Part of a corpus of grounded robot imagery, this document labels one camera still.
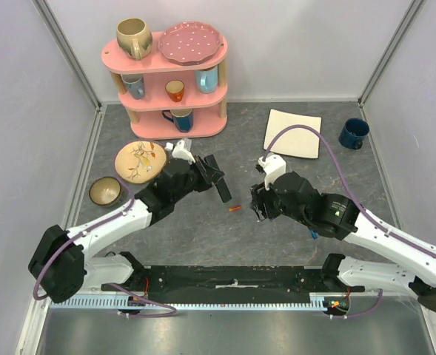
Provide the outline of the beige ceramic mug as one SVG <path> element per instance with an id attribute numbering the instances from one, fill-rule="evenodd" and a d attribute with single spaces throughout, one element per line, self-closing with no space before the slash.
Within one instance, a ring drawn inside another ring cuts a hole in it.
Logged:
<path id="1" fill-rule="evenodd" d="M 118 23 L 116 40 L 119 47 L 132 59 L 142 60 L 152 51 L 152 32 L 139 18 L 128 18 Z"/>

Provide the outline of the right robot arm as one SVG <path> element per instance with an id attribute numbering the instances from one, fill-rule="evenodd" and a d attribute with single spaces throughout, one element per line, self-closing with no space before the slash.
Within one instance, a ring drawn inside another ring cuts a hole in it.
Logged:
<path id="1" fill-rule="evenodd" d="M 343 195 L 319 193 L 295 172 L 269 185 L 252 186 L 251 196 L 251 207 L 260 220 L 289 217 L 321 237 L 363 247 L 388 260 L 364 262 L 331 253 L 319 274 L 326 290 L 379 288 L 414 297 L 436 313 L 436 246 L 359 209 Z"/>

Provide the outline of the navy blue mug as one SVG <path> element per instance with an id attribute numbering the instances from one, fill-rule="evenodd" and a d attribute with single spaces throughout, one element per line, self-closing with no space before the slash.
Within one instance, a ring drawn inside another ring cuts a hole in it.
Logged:
<path id="1" fill-rule="evenodd" d="M 358 150 L 363 146 L 363 141 L 369 132 L 367 122 L 360 118 L 350 118 L 343 125 L 338 141 L 347 149 Z"/>

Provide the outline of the white square plate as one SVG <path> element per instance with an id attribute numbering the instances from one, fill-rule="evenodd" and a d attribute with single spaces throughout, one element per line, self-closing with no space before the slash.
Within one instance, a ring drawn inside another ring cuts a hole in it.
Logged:
<path id="1" fill-rule="evenodd" d="M 321 117 L 296 115 L 271 109 L 264 137 L 264 149 L 272 139 L 288 126 L 300 124 L 321 131 Z M 319 156 L 319 137 L 306 129 L 292 129 L 284 133 L 272 146 L 271 152 L 297 158 L 317 159 Z"/>

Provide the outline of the pink polka dot plate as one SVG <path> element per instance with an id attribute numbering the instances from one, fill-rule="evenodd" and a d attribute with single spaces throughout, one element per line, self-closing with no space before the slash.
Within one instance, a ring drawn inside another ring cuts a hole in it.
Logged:
<path id="1" fill-rule="evenodd" d="M 185 21 L 167 28 L 158 40 L 158 51 L 181 66 L 202 64 L 217 53 L 223 37 L 210 24 Z"/>

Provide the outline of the pink three-tier shelf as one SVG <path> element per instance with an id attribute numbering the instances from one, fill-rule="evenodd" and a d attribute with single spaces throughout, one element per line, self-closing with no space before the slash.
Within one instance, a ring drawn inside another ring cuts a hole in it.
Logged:
<path id="1" fill-rule="evenodd" d="M 129 57 L 113 39 L 101 53 L 118 88 L 133 133 L 140 138 L 204 138 L 227 125 L 227 40 L 220 35 L 216 52 L 197 65 L 179 65 L 161 52 L 162 33 L 152 34 L 151 53 L 143 60 Z M 167 110 L 192 112 L 192 127 L 184 131 L 163 117 Z"/>

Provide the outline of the light blue mug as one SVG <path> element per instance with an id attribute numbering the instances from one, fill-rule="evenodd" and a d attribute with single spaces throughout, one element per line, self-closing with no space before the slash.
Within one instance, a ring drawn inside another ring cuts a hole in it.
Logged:
<path id="1" fill-rule="evenodd" d="M 213 66 L 205 70 L 195 71 L 195 82 L 200 92 L 210 94 L 218 86 L 218 67 Z"/>

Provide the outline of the dark blue mug on shelf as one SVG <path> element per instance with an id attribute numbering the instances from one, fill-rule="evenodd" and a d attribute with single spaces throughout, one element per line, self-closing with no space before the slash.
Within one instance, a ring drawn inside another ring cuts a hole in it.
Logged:
<path id="1" fill-rule="evenodd" d="M 179 132 L 189 132 L 193 128 L 193 109 L 168 109 L 162 110 L 161 114 L 172 122 Z"/>

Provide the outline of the beige bird-painted plate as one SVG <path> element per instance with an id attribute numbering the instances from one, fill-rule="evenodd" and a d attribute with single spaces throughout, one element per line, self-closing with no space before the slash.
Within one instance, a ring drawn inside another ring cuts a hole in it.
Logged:
<path id="1" fill-rule="evenodd" d="M 117 153 L 114 167 L 126 182 L 146 183 L 157 176 L 167 162 L 165 149 L 150 141 L 131 142 Z"/>

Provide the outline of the black remote control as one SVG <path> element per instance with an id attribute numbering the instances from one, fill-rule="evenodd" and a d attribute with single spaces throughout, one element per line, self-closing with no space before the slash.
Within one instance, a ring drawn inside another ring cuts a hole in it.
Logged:
<path id="1" fill-rule="evenodd" d="M 212 169 L 214 172 L 212 181 L 215 184 L 215 187 L 219 193 L 221 201 L 223 203 L 228 203 L 232 199 L 231 192 L 229 187 L 224 179 L 224 172 L 218 166 L 217 160 L 214 155 L 208 155 L 204 158 L 206 164 Z"/>

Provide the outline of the orange cup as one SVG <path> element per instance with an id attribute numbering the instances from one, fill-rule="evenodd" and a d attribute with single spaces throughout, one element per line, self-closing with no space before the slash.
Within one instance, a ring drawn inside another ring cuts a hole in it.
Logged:
<path id="1" fill-rule="evenodd" d="M 171 80 L 166 84 L 165 90 L 173 102 L 180 102 L 184 97 L 185 85 L 183 81 Z"/>

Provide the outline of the grey blue mug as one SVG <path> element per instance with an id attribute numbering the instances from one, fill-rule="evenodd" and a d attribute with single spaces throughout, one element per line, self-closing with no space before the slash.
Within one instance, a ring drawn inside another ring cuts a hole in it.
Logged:
<path id="1" fill-rule="evenodd" d="M 122 75 L 122 81 L 128 93 L 136 100 L 145 96 L 144 77 L 142 74 Z"/>

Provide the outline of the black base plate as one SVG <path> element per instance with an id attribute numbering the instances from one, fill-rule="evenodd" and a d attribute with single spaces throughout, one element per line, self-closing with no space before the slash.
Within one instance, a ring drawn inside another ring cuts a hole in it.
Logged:
<path id="1" fill-rule="evenodd" d="M 121 287 L 167 304 L 305 302 L 311 293 L 348 291 L 336 276 L 303 266 L 150 266 Z"/>

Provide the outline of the brown ceramic bowl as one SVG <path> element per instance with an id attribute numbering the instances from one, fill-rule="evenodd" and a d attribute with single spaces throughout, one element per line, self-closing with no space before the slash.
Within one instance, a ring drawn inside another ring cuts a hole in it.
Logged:
<path id="1" fill-rule="evenodd" d="M 89 199 L 97 206 L 113 206 L 122 195 L 123 188 L 117 178 L 106 176 L 95 180 L 89 188 Z"/>

